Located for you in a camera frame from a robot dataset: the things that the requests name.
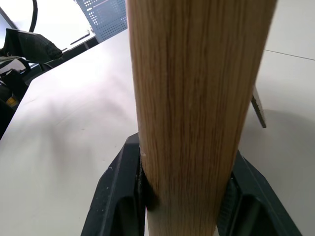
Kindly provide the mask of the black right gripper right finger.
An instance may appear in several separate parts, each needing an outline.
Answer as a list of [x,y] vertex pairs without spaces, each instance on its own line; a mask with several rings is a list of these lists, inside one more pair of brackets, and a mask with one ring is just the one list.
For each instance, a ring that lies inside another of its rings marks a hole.
[[302,236],[266,178],[237,153],[217,221],[219,236]]

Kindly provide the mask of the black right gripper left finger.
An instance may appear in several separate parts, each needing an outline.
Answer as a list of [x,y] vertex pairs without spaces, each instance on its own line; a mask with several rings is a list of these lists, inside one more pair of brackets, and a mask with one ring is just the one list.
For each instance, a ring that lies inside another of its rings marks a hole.
[[146,208],[157,205],[158,196],[143,171],[135,133],[99,179],[82,236],[145,236]]

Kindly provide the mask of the finger of the black ribbed left gripper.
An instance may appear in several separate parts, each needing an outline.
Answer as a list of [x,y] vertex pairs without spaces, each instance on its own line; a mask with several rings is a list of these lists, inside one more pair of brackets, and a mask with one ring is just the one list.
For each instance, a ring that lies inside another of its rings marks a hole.
[[3,57],[22,57],[34,63],[46,63],[62,57],[62,51],[41,34],[6,29]]

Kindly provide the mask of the wooden rolling pin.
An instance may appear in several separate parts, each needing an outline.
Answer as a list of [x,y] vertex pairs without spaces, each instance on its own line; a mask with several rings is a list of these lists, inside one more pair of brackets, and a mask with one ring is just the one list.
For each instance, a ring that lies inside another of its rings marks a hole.
[[150,236],[212,236],[277,0],[126,0]]

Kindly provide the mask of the white background desk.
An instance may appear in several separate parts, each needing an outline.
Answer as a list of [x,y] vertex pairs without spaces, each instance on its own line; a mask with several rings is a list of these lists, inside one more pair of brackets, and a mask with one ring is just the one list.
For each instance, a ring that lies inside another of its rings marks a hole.
[[35,31],[63,52],[95,34],[78,0],[36,0],[38,16]]

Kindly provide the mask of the black equipment with yellow label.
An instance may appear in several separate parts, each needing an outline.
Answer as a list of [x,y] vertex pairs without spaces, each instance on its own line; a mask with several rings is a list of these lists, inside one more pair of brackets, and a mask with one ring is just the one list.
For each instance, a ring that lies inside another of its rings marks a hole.
[[15,106],[23,99],[29,87],[24,77],[30,72],[31,67],[23,58],[0,63],[0,139],[15,114]]

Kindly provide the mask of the grey perforated metal panel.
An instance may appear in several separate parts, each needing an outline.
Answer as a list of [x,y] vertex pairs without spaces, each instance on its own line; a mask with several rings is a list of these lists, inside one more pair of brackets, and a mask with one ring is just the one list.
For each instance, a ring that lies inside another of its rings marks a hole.
[[75,0],[99,43],[127,29],[126,0]]

